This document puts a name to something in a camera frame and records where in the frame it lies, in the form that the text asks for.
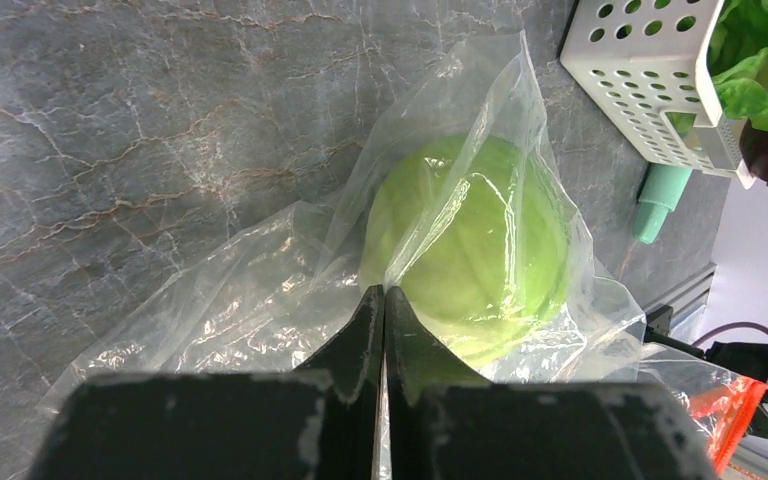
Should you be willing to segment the clear zip top bag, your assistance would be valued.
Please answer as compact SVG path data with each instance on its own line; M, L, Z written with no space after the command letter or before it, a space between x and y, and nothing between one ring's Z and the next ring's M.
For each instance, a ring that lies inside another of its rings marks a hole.
M523 33L457 43L333 197L44 397L32 479L715 479L767 391L659 339L561 185Z

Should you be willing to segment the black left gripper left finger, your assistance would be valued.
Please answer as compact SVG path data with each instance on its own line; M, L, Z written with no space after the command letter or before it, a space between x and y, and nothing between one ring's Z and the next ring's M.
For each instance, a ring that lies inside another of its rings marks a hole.
M77 387L33 479L374 479L384 291L289 372L117 373Z

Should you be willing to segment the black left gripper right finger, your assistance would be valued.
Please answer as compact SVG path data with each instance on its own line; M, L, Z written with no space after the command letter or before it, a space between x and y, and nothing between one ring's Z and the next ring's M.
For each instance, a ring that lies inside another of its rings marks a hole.
M393 287L384 307L396 479L713 479L688 415L647 383L494 383Z

